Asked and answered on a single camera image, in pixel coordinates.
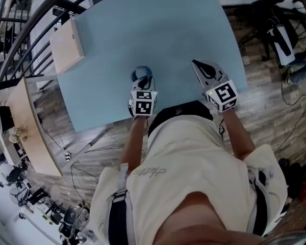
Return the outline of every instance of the wooden floor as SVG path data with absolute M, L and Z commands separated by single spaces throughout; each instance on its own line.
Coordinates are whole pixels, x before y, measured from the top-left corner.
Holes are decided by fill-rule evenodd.
M 237 17 L 233 16 L 232 10 L 226 12 L 236 39 L 239 40 L 248 33 L 249 27 L 240 23 Z M 306 41 L 300 41 L 295 48 L 295 52 L 302 52 L 305 49 Z M 263 50 L 262 45 L 256 39 L 246 44 L 242 50 L 248 89 L 240 92 L 237 114 L 257 146 L 264 143 L 270 144 L 278 159 L 285 157 L 292 162 L 306 163 L 306 97 L 303 97 L 292 107 L 285 104 L 281 95 L 281 77 L 275 54 L 271 51 L 271 60 L 263 62 Z M 306 93 L 306 81 L 290 87 L 284 85 L 283 91 L 286 101 L 292 103 L 300 95 Z M 2 95 L 1 93 L 1 103 L 4 102 Z M 85 153 L 79 162 L 74 164 L 73 177 L 70 169 L 64 172 L 62 178 L 37 174 L 31 165 L 27 171 L 27 177 L 36 187 L 43 186 L 53 200 L 58 203 L 63 202 L 65 207 L 76 205 L 82 199 L 90 206 L 97 185 L 96 178 L 99 178 L 104 167 L 116 165 L 118 156 L 128 137 L 132 121 L 119 121 L 94 130 L 76 133 L 70 122 L 58 85 L 48 89 L 36 101 L 36 107 L 39 117 L 43 121 L 43 127 L 57 142 L 55 143 L 47 136 L 50 148 L 54 152 L 59 150 L 59 146 L 65 146 L 76 138 L 77 144 L 69 150 L 72 154 L 75 154 L 92 139 L 101 135 L 91 151 Z M 213 111 L 213 114 L 215 115 L 215 123 L 219 124 L 221 116 L 215 111 Z M 281 143 L 288 137 L 302 115 L 303 118 L 298 123 L 293 135 L 279 149 Z M 231 151 L 227 135 L 225 136 L 225 142 L 227 148 Z M 146 147 L 147 136 L 144 137 L 143 156 Z M 62 155 L 58 162 L 60 165 L 64 165 L 67 161 Z M 82 169 L 96 178 L 78 169 Z M 284 229 L 305 227 L 306 214 L 302 217 L 302 212 L 306 213 L 306 202 L 291 208 L 291 212 L 280 223 L 277 232 Z

